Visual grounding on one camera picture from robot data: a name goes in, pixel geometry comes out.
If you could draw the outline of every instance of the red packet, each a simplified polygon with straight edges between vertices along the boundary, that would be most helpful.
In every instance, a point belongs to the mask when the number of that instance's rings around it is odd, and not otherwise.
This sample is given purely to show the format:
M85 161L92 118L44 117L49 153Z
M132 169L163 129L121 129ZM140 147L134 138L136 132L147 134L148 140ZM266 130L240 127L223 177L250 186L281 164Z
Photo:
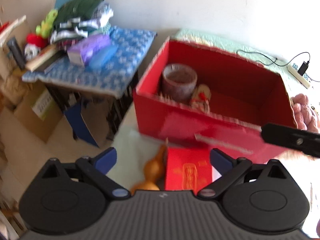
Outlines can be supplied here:
M199 190L212 182L208 149L168 148L165 190Z

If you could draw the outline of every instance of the red hat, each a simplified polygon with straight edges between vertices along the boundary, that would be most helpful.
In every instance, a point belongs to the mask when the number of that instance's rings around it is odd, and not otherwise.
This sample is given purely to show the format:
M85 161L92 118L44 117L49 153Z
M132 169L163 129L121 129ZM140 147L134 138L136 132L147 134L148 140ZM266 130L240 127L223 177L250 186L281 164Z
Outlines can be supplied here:
M48 40L34 33L29 33L27 35L27 43L36 45L37 47L43 49L48 45Z

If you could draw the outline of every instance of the electrical outlet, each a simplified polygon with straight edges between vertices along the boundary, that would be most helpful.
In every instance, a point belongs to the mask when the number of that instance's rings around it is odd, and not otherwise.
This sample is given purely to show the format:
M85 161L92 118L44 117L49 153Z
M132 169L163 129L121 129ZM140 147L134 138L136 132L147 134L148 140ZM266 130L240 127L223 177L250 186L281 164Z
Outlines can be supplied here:
M298 79L300 81L300 83L302 85L304 85L307 89L309 87L311 87L311 79L309 78L309 76L304 73L303 76L301 76L299 73L298 73L298 65L293 63L293 65L288 65L288 71L295 76L296 79Z

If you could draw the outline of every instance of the red box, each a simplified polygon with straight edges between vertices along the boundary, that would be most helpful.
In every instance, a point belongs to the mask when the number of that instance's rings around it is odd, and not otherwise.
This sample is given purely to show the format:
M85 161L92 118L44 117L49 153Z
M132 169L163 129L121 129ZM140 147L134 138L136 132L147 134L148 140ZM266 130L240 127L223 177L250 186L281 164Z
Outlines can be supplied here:
M213 181L208 149L168 148L165 190L199 190Z
M157 95L162 70L186 64L209 86L211 114ZM218 48L167 40L141 78L134 94L139 131L186 147L219 148L233 158L265 163L285 149L263 142L261 126L296 128L290 100L279 74Z

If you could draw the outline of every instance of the blue patterned cloth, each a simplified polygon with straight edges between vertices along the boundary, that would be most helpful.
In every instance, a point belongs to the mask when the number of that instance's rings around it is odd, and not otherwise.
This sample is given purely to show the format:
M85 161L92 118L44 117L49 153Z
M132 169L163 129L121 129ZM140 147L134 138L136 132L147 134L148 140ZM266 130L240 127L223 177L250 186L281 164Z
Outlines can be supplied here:
M147 54L156 32L122 29L113 26L110 38L119 46L115 55L101 69L72 65L68 57L53 63L52 69L42 72L26 72L24 82L51 83L57 86L92 93L122 97L140 63Z

